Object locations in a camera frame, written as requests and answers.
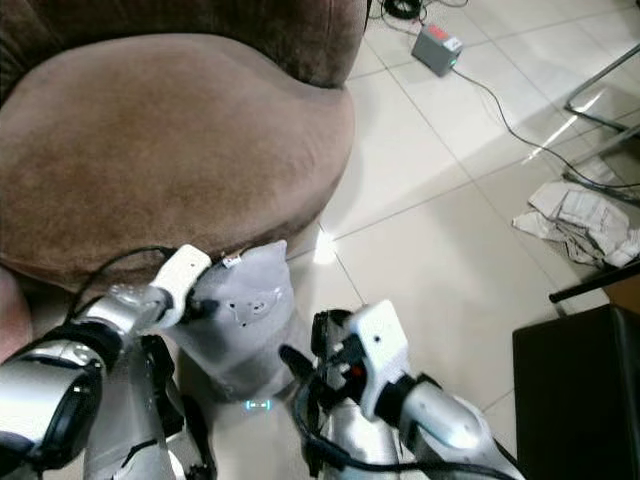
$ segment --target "brown cushion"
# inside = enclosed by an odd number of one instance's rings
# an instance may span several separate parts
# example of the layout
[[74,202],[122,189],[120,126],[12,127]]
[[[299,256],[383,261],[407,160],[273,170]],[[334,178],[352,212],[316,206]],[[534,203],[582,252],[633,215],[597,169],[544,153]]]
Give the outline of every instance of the brown cushion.
[[0,262],[74,288],[142,245],[215,255],[290,237],[328,201],[353,122],[347,91],[294,80],[222,37],[68,51],[0,109]]

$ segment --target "crumpled white cloth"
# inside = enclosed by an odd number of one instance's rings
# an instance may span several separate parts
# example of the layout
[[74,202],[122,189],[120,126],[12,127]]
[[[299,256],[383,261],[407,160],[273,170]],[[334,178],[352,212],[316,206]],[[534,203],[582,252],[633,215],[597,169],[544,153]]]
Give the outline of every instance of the crumpled white cloth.
[[529,199],[534,208],[513,226],[539,238],[562,242],[578,263],[622,267],[640,254],[640,229],[602,195],[569,182],[546,183]]

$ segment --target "white tile floor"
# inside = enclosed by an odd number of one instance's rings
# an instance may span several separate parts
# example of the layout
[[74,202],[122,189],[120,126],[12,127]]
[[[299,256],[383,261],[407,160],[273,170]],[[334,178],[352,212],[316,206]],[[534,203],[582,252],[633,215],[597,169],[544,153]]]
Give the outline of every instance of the white tile floor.
[[[470,0],[464,9],[436,4],[430,18],[466,43],[457,68],[494,89],[513,126],[571,159],[611,133],[559,107],[640,42],[633,4]],[[434,76],[411,57],[413,41],[370,22],[347,82],[357,115],[351,161],[319,223],[290,254],[297,307],[311,322],[324,308],[391,299],[415,371],[482,408],[515,454],[511,333],[554,317],[547,295],[588,269],[510,227],[531,193],[557,178],[557,160],[528,158],[533,149],[506,133],[491,99],[453,74]],[[597,97],[596,111],[637,121],[639,65],[625,66],[583,101]],[[609,164],[627,181],[640,180],[624,151]],[[598,291],[566,309],[606,301]],[[307,478],[282,405],[252,417],[228,406],[216,418],[219,478]]]

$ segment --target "gray power supply box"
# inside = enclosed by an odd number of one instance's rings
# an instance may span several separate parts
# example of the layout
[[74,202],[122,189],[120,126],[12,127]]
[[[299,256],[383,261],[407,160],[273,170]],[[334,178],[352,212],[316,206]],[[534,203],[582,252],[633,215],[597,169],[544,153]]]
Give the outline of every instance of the gray power supply box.
[[433,73],[444,76],[458,61],[462,52],[462,42],[449,35],[433,23],[428,23],[418,35],[411,55],[416,57]]

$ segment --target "white plastic part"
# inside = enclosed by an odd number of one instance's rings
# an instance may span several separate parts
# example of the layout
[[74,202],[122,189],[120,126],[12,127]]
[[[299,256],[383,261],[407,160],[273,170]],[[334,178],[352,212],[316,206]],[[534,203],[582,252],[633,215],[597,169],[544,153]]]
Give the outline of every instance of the white plastic part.
[[389,300],[356,312],[349,320],[349,330],[359,337],[366,354],[367,384],[360,407],[367,420],[374,420],[376,404],[385,385],[409,373],[409,344]]
[[209,256],[191,245],[180,247],[162,266],[150,286],[167,292],[171,296],[172,308],[167,309],[159,320],[159,328],[168,328],[180,321],[187,294],[210,266]]

